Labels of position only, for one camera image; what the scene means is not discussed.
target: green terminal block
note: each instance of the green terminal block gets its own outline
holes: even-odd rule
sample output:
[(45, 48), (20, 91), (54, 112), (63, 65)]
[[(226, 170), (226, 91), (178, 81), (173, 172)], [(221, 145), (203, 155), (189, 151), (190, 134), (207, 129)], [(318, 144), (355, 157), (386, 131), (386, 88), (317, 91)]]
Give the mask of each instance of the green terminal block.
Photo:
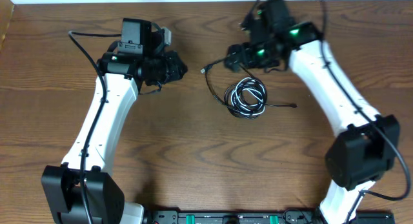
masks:
[(278, 224), (278, 216), (270, 216), (270, 224)]
[(195, 216), (186, 215), (186, 224), (195, 224)]

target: wooden table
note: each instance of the wooden table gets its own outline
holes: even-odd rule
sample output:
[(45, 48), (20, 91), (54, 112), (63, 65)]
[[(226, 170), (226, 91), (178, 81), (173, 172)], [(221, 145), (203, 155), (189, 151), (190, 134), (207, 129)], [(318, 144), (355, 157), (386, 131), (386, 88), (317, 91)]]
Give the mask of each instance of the wooden table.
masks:
[[(315, 208), (330, 177), (324, 155), (334, 137), (306, 86), (292, 73), (253, 70), (268, 88), (256, 120), (237, 119), (218, 105), (199, 70), (247, 41), (239, 30), (252, 3), (18, 5), (0, 54), (0, 223), (51, 223), (40, 183), (59, 165), (92, 100), (95, 72), (68, 30), (119, 33), (124, 17), (146, 19), (173, 33), (170, 49), (188, 65), (182, 81), (140, 96), (116, 152), (114, 179), (127, 201), (183, 210)], [(289, 2), (295, 17), (321, 22), (319, 3)], [(331, 1), (328, 40), (360, 92), (401, 124), (399, 148), (413, 168), (413, 1)], [(94, 59), (113, 39), (79, 37)], [(245, 77), (222, 65), (211, 80), (223, 94)], [(398, 163), (373, 190), (405, 189)], [(367, 196), (360, 209), (391, 210), (410, 223), (412, 198)]]

